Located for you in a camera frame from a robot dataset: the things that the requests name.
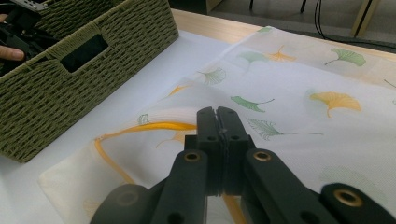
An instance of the gray floor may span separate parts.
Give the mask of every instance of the gray floor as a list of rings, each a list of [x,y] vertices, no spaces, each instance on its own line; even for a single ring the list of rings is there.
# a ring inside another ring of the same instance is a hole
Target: gray floor
[[[210,16],[242,21],[260,26],[315,33],[315,6],[317,0],[307,0],[304,13],[300,13],[303,0],[222,0]],[[351,37],[351,28],[363,0],[323,0],[321,27],[326,35]],[[396,1],[381,0],[363,37],[359,40],[381,41],[396,45]]]

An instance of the cable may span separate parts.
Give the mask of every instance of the cable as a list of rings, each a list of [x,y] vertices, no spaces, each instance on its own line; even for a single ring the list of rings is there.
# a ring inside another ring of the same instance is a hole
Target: cable
[[[396,49],[396,47],[392,47],[392,46],[388,46],[388,45],[382,45],[382,44],[376,44],[376,43],[370,43],[370,42],[364,42],[364,41],[343,41],[343,40],[336,40],[336,39],[327,37],[321,29],[320,13],[321,13],[321,0],[318,0],[317,5],[315,7],[315,28],[317,29],[318,34],[320,34],[320,36],[325,40],[331,40],[331,41],[343,43],[343,44],[363,44],[363,45],[373,45],[373,46],[378,46],[378,47],[388,48],[388,49]]]

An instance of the white cloth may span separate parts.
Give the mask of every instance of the white cloth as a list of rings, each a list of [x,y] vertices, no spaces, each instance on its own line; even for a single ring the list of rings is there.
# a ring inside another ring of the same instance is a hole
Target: white cloth
[[[273,150],[308,188],[345,183],[396,216],[395,74],[396,63],[264,27],[96,143],[125,176],[149,188],[169,174],[196,112],[226,106],[256,146]],[[138,130],[164,122],[186,131]],[[131,127],[138,132],[122,131]],[[39,178],[65,223],[88,223],[125,182],[94,142]],[[221,199],[210,202],[208,223],[233,223]]]

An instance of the person's finger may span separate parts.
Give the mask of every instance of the person's finger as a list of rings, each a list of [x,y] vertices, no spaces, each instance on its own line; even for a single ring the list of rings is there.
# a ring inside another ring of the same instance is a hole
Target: person's finger
[[[4,46],[0,46],[0,59],[21,61],[24,58],[23,51],[19,49],[12,49]]]
[[[6,20],[7,14],[0,14],[0,22],[3,22]]]

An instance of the woven basket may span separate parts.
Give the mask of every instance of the woven basket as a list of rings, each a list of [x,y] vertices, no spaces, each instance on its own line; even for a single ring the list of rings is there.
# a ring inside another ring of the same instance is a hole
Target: woven basket
[[[64,38],[0,77],[0,153],[19,162],[32,159],[178,37],[166,0],[62,0],[50,7],[38,26]],[[84,18],[91,21],[64,22]],[[108,47],[68,72],[61,60],[96,35]]]

